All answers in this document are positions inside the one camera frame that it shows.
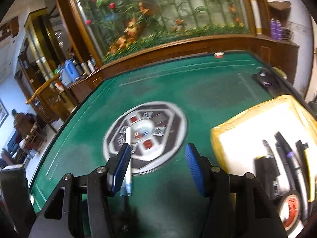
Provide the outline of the black tape roll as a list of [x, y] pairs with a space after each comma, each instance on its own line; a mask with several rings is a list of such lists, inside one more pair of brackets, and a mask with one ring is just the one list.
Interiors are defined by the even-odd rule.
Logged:
[[285, 231], [290, 235], [300, 221], [302, 209], [300, 195], [296, 190], [287, 191], [276, 199], [275, 204]]

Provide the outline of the yellow storage box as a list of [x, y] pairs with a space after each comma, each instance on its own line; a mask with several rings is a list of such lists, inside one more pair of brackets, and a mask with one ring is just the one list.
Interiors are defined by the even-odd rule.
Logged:
[[280, 132], [294, 151], [302, 168], [296, 142], [308, 143], [310, 173], [314, 177], [315, 199], [308, 201], [306, 221], [298, 222], [289, 237], [297, 237], [307, 224], [316, 202], [316, 120], [293, 96], [283, 95], [255, 105], [211, 129], [211, 145], [219, 165], [229, 174], [252, 173], [256, 177], [254, 159], [266, 156], [262, 140], [270, 145], [280, 175], [279, 196], [290, 188], [285, 167], [277, 151], [275, 134]]

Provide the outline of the black marker purple cap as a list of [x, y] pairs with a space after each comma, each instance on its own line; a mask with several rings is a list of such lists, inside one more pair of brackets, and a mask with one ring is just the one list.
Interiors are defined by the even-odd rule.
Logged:
[[277, 141], [277, 151], [285, 167], [285, 172], [290, 183], [290, 188], [293, 187], [299, 192], [301, 198], [301, 220], [306, 221], [308, 218], [309, 207], [307, 199], [307, 188], [305, 183], [304, 174], [299, 161], [286, 139], [280, 132], [275, 134]]

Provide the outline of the round mahjong control panel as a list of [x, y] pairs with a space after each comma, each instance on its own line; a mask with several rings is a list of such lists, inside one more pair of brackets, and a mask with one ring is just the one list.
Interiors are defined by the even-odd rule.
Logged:
[[132, 174], [154, 171], [174, 157], [187, 132], [187, 118], [176, 104], [164, 101], [147, 102], [122, 114], [103, 138], [103, 158], [118, 154], [131, 129]]

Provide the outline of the wooden chair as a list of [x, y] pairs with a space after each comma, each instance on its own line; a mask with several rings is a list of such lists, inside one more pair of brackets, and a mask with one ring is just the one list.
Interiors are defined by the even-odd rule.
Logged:
[[26, 101], [43, 121], [52, 128], [52, 123], [57, 120], [67, 121], [73, 110], [78, 106], [78, 99], [65, 87], [60, 80], [60, 73], [47, 80]]

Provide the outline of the blue thermos jug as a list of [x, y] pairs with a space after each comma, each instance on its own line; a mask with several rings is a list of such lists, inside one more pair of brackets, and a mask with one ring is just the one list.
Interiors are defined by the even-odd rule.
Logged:
[[72, 82], [75, 82], [80, 78], [80, 75], [72, 61], [66, 60], [64, 62], [64, 69], [66, 70]]

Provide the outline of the purple bottles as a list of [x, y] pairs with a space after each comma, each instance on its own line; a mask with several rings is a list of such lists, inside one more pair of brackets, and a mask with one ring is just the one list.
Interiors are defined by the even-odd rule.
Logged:
[[281, 41], [283, 38], [281, 22], [278, 19], [272, 18], [270, 20], [270, 28], [271, 28], [271, 38], [274, 40]]

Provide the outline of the flower planter display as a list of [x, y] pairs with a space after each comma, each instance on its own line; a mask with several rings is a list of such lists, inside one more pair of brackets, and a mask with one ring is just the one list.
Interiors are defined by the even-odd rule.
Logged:
[[107, 64], [198, 36], [249, 32], [243, 0], [74, 0]]

